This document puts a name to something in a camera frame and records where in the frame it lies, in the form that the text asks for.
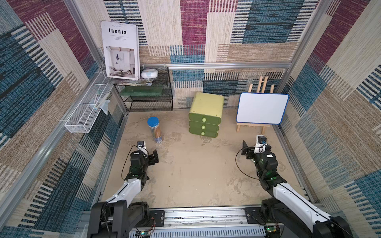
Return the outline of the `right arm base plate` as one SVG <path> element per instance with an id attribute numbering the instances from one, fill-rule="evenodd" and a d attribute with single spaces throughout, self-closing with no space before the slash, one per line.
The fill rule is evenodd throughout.
<path id="1" fill-rule="evenodd" d="M 286 217 L 285 213 L 274 208 L 245 207 L 244 211 L 248 224 L 266 225 L 281 223 Z"/>

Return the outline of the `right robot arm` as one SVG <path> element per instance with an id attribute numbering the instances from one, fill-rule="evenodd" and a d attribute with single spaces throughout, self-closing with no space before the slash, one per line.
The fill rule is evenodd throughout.
<path id="1" fill-rule="evenodd" d="M 271 195 L 262 201 L 260 209 L 245 210 L 248 223 L 257 222 L 262 226 L 282 223 L 300 238 L 353 237 L 345 219 L 333 217 L 310 203 L 278 173 L 278 160 L 266 137 L 260 135 L 255 146 L 243 142 L 239 153 L 255 164 L 255 179 Z"/>

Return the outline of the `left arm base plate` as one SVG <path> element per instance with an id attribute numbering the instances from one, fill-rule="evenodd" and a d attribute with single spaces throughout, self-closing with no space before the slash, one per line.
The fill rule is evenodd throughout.
<path id="1" fill-rule="evenodd" d="M 146 227 L 163 227 L 165 222 L 165 210 L 150 210 L 149 220 Z"/>

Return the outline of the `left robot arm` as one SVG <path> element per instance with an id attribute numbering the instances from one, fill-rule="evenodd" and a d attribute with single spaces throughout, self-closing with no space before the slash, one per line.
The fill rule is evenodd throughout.
<path id="1" fill-rule="evenodd" d="M 147 169 L 159 162 L 152 154 L 136 150 L 130 154 L 131 166 L 124 185 L 109 199 L 95 203 L 90 210 L 88 238 L 127 238 L 136 227 L 155 227 L 147 202 L 133 202 L 149 180 Z"/>

